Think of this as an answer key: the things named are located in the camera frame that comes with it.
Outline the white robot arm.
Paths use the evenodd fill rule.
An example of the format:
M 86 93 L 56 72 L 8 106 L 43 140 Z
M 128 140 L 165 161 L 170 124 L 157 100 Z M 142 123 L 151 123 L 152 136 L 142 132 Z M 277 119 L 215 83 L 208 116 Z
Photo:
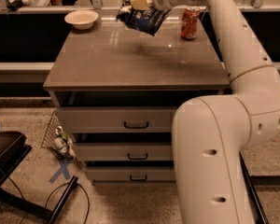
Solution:
M 193 98 L 172 124 L 183 224 L 254 224 L 240 164 L 243 147 L 280 133 L 280 75 L 233 0 L 132 0 L 135 9 L 209 6 L 232 93 Z

